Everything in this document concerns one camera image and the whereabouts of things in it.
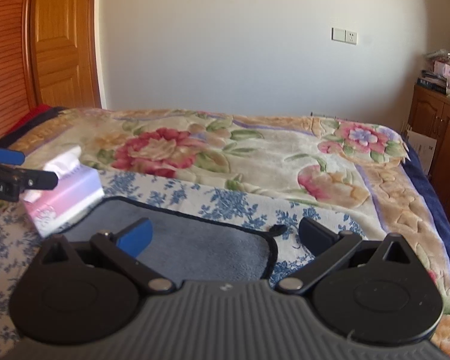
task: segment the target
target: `gray cloth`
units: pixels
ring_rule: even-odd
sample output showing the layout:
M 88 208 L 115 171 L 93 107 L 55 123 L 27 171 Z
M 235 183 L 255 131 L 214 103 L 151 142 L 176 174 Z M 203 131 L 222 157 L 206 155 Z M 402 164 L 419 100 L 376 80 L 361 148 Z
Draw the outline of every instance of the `gray cloth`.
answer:
M 71 242 L 86 241 L 100 230 L 118 233 L 144 217 L 152 222 L 153 237 L 137 259 L 177 285 L 182 280 L 258 280 L 267 267 L 270 247 L 261 235 L 119 199 L 97 206 L 65 236 Z

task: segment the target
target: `blanket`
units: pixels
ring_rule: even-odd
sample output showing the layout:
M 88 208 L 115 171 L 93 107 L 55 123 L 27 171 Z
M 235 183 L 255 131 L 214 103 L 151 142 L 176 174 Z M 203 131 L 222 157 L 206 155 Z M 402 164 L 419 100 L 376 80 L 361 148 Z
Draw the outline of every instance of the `blanket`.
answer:
M 318 117 L 75 109 L 11 148 L 27 154 L 24 166 L 41 168 L 76 144 L 80 160 L 97 169 L 340 212 L 350 222 L 326 226 L 360 228 L 369 239 L 404 235 L 442 293 L 444 317 L 433 341 L 450 354 L 450 262 L 428 207 L 401 166 L 407 152 L 394 131 Z

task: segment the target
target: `bed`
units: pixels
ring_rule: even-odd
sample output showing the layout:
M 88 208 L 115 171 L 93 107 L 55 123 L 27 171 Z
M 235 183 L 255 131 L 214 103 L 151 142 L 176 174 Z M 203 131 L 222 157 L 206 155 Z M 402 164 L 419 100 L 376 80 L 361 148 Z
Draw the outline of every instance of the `bed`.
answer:
M 389 128 L 312 116 L 70 109 L 0 141 L 25 152 L 29 168 L 76 144 L 107 196 L 254 230 L 287 225 L 272 284 L 313 259 L 298 239 L 303 216 L 368 239 L 404 235 L 442 294 L 432 340 L 450 355 L 450 226 L 416 154 Z M 39 244 L 23 208 L 0 202 L 0 357 L 18 341 L 8 297 Z

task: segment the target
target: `white wall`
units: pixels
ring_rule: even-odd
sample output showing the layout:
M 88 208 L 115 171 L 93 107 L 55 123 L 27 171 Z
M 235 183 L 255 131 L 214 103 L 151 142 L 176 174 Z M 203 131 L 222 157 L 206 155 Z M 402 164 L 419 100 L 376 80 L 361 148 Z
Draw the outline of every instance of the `white wall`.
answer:
M 450 0 L 99 0 L 106 105 L 325 113 L 394 128 Z M 331 28 L 358 32 L 358 46 Z

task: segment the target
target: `electrical socket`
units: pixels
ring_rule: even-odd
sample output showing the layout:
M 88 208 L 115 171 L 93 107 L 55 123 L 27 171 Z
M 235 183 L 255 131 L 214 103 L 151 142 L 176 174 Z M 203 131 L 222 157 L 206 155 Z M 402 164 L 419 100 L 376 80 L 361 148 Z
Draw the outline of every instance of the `electrical socket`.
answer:
M 345 31 L 345 42 L 349 44 L 356 44 L 356 32 Z

